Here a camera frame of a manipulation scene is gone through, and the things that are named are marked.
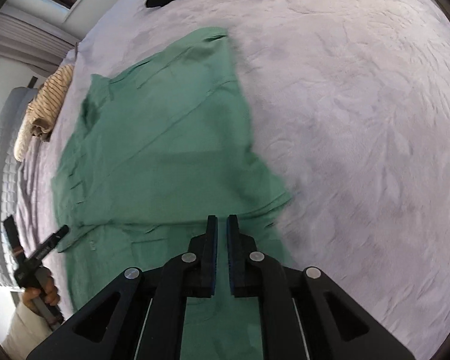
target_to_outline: black handheld tool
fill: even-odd
[[[215,294],[218,222],[163,267],[128,268],[35,348],[27,360],[178,360],[187,297]],[[414,360],[315,267],[297,271],[257,251],[227,220],[231,293],[258,297],[264,360]]]
[[[58,306],[45,303],[46,293],[44,287],[47,284],[47,269],[42,265],[42,260],[56,247],[59,241],[68,233],[68,226],[63,226],[56,233],[48,237],[29,258],[25,256],[20,244],[17,226],[12,216],[3,221],[12,253],[17,260],[18,268],[14,272],[17,285],[21,288],[34,287],[41,290],[40,296],[33,299],[38,312],[47,321],[52,330],[57,330],[63,323],[63,315]]]

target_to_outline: human hand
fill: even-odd
[[[59,290],[55,287],[55,281],[53,280],[52,273],[49,269],[47,269],[48,281],[44,288],[46,297],[45,303],[48,303],[51,306],[56,306],[58,302],[60,302]],[[40,290],[38,288],[29,287],[25,289],[25,292],[22,295],[23,304],[28,307],[35,314],[39,314],[37,307],[35,307],[33,303],[33,299],[37,298],[40,295]]]

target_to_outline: person's arm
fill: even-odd
[[[45,302],[56,306],[60,296],[51,274],[45,292]],[[37,314],[32,302],[39,294],[40,290],[27,288],[15,310],[8,335],[2,344],[12,360],[25,360],[29,353],[52,333],[45,319]]]

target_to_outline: triangular cutout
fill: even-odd
[[[74,332],[92,342],[101,342],[119,300],[120,293],[114,292],[105,302],[85,317],[75,327]]]
[[[325,299],[334,317],[340,337],[345,342],[368,333],[369,328],[362,320],[346,306],[332,292],[325,292]]]

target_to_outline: beige striped fabric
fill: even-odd
[[[17,161],[23,161],[32,136],[48,140],[55,127],[65,95],[72,81],[73,65],[66,64],[46,79],[34,99],[28,104],[22,121],[13,154]]]

